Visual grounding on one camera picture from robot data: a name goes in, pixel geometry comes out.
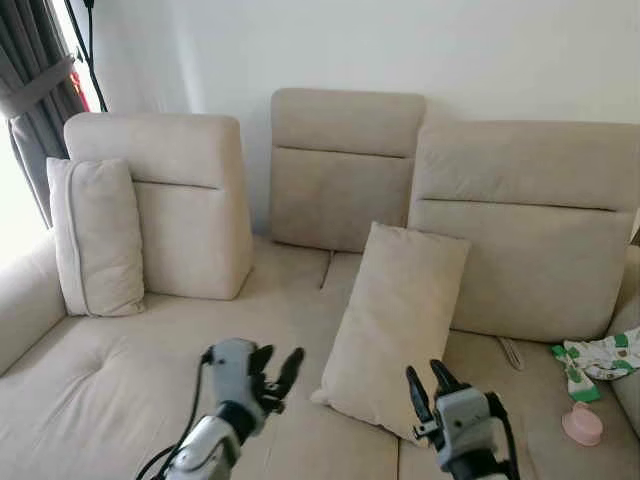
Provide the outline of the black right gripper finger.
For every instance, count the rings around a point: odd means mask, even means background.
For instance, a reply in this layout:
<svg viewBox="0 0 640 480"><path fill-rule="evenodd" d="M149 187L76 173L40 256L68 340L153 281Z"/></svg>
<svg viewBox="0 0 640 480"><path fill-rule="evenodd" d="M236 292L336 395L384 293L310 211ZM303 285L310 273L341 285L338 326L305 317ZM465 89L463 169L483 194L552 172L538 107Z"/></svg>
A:
<svg viewBox="0 0 640 480"><path fill-rule="evenodd" d="M443 361L439 358L431 358L430 369L436 379L435 397L442 398L458 392L458 390L465 390L467 388L466 381L461 381L453 374Z"/></svg>
<svg viewBox="0 0 640 480"><path fill-rule="evenodd" d="M410 385L410 398L413 413L419 420L420 428L431 428L434 425L433 412L430 410L430 396L426 392L424 384L421 383L420 376L415 367L407 366L404 369L404 376Z"/></svg>

